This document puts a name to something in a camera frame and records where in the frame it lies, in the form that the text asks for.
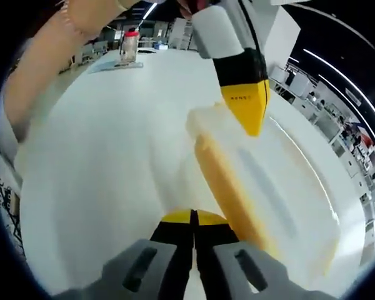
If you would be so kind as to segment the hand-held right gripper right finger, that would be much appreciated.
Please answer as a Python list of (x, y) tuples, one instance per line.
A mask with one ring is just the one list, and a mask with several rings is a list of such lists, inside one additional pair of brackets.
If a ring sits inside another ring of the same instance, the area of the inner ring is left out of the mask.
[(196, 211), (197, 268), (206, 299), (324, 299), (290, 280), (285, 265), (239, 241), (217, 214)]

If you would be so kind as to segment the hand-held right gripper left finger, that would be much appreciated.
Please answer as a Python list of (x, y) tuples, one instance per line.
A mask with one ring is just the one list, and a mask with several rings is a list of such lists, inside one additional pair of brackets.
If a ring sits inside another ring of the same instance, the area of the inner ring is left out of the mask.
[(110, 259), (101, 277), (55, 299), (158, 299), (181, 252), (192, 253), (192, 209), (165, 215), (150, 239), (139, 239)]

